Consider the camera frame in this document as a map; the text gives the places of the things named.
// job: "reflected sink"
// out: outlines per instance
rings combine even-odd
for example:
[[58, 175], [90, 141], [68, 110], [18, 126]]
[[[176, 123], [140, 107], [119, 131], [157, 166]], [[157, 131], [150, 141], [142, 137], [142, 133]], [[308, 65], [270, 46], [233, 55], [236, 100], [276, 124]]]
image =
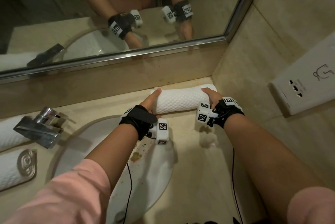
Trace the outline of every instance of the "reflected sink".
[[[143, 41], [139, 35], [134, 34], [140, 41]], [[126, 42], [113, 34], [108, 28], [104, 28], [87, 33], [75, 40], [63, 52], [62, 60], [115, 53], [125, 50], [129, 50]]]
[[[54, 177], [77, 165], [118, 126], [119, 121], [120, 116], [94, 121], [69, 138], [56, 164]], [[156, 145], [154, 140], [144, 137], [142, 141], [137, 142], [128, 165], [133, 189], [125, 223], [130, 224], [145, 214], [169, 183], [174, 165], [174, 148], [171, 141], [166, 145]], [[106, 223], [120, 223], [123, 219], [130, 188], [130, 177], [126, 166], [111, 194]]]

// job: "mirror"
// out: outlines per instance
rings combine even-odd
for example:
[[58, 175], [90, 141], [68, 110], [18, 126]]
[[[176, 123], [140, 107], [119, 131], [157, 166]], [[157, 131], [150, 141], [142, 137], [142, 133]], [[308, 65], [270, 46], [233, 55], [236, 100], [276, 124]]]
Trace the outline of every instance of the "mirror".
[[0, 72], [221, 35], [237, 0], [0, 0]]

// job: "vomit stain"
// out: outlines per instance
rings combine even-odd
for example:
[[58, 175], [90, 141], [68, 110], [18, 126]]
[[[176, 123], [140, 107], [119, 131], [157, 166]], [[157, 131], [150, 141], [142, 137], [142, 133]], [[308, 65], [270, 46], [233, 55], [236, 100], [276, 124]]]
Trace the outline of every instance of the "vomit stain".
[[130, 160], [132, 162], [136, 162], [137, 160], [139, 160], [142, 157], [142, 154], [140, 154], [139, 152], [135, 152], [133, 153], [132, 157], [130, 158]]

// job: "bathroom counter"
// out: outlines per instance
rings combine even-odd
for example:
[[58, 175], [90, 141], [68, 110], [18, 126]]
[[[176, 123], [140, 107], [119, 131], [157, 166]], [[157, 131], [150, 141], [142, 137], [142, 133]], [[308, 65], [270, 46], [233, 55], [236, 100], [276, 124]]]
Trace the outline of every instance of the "bathroom counter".
[[[163, 89], [194, 87], [212, 83], [210, 78], [176, 83]], [[65, 132], [72, 134], [87, 123], [102, 117], [120, 115], [139, 104], [150, 94], [150, 89], [111, 96], [55, 108], [68, 116]], [[38, 112], [28, 115], [36, 116]], [[176, 152], [176, 162], [170, 182], [158, 201], [136, 223], [232, 223], [238, 217], [232, 193], [232, 146], [219, 127], [204, 127], [195, 123], [196, 111], [164, 115], [168, 119]], [[62, 147], [45, 149], [36, 143], [12, 148], [37, 149], [37, 175], [19, 186], [0, 192], [0, 222], [31, 200], [47, 183]], [[236, 160], [234, 181], [239, 207], [245, 223], [265, 216], [263, 206], [244, 168]]]
[[[150, 46], [178, 40], [174, 25], [164, 22], [161, 7], [141, 10], [140, 15], [143, 25], [134, 32]], [[107, 23], [99, 16], [18, 26], [13, 30], [7, 53], [41, 52], [57, 43], [67, 47], [82, 35], [104, 27]]]

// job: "white towel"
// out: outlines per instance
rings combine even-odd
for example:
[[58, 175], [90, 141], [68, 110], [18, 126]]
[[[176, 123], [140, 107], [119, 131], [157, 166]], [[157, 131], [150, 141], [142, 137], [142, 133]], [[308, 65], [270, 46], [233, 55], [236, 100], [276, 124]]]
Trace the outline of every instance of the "white towel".
[[36, 150], [16, 150], [0, 155], [0, 191], [27, 182], [36, 173]]
[[216, 87], [213, 84], [205, 84], [191, 88], [162, 90], [162, 93], [157, 99], [156, 107], [154, 107], [154, 113], [164, 114], [196, 109], [199, 102], [209, 102], [208, 95], [201, 91], [202, 87], [208, 87], [216, 91]]
[[0, 71], [25, 68], [27, 63], [36, 58], [37, 52], [0, 55]]
[[13, 130], [22, 118], [23, 116], [14, 116], [0, 122], [0, 152], [29, 140]]

